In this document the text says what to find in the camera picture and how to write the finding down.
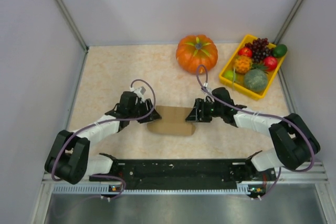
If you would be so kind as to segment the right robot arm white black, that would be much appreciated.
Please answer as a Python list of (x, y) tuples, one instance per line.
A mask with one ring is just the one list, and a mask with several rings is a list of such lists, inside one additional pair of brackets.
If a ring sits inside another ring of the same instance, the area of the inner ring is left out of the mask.
[(320, 144), (299, 115), (292, 113), (281, 117), (259, 113), (235, 104), (225, 88), (202, 90), (206, 96), (195, 100), (185, 119), (187, 122), (209, 123), (213, 118), (221, 118), (226, 124), (271, 138), (273, 148), (249, 157), (251, 163), (245, 166), (248, 178), (256, 180), (270, 168), (295, 170), (304, 162), (313, 161), (320, 152)]

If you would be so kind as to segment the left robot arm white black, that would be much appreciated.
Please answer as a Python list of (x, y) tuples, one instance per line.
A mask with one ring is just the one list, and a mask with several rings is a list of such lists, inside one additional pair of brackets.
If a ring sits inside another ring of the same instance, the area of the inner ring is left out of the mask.
[(145, 99), (142, 89), (125, 91), (119, 103), (97, 121), (75, 131), (60, 131), (51, 147), (44, 169), (56, 181), (77, 184), (85, 176), (102, 175), (114, 180), (119, 168), (112, 156), (90, 156), (90, 148), (110, 135), (119, 133), (131, 121), (149, 123), (161, 118), (155, 110), (156, 98)]

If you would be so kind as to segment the brown cardboard box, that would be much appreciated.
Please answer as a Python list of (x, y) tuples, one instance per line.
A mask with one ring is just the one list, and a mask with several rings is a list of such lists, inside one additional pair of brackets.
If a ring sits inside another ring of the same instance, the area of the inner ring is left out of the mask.
[(147, 124), (147, 129), (150, 132), (174, 136), (191, 136), (194, 134), (196, 126), (185, 120), (191, 112), (191, 108), (157, 105), (155, 109), (161, 119)]

